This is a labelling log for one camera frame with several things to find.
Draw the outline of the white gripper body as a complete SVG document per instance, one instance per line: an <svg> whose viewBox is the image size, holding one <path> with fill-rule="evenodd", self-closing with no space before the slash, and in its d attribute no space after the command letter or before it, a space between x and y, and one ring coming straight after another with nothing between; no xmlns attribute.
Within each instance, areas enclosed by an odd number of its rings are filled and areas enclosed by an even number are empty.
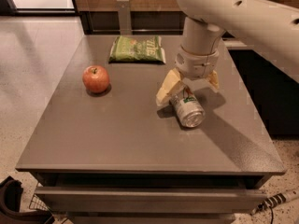
<svg viewBox="0 0 299 224"><path fill-rule="evenodd" d="M217 49L208 55L196 55L187 52L183 47L179 47L175 65L179 72L189 80L204 79L210 85L207 77L212 71L215 71L219 55Z"/></svg>

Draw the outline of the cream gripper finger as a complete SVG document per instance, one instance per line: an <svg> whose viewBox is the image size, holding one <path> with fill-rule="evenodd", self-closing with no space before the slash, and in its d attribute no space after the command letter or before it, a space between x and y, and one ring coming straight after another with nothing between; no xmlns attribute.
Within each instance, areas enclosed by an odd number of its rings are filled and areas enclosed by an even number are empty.
<svg viewBox="0 0 299 224"><path fill-rule="evenodd" d="M177 68L173 68L168 72L161 88L156 94L157 106L165 105L175 94L179 93L183 89L183 78L184 76Z"/></svg>
<svg viewBox="0 0 299 224"><path fill-rule="evenodd" d="M218 89L220 87L219 85L219 79L218 79L218 74L216 71L212 71L208 77L207 77L208 82L212 87L215 89Z"/></svg>

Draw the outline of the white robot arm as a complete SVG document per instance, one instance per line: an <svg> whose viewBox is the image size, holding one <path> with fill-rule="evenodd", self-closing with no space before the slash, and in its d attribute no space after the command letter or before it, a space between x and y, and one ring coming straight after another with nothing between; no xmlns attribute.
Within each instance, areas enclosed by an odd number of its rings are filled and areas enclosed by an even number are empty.
<svg viewBox="0 0 299 224"><path fill-rule="evenodd" d="M218 87L218 44L227 32L283 73L299 81L299 9L267 0L177 0L186 15L175 68L156 94L164 105L182 91L185 78Z"/></svg>

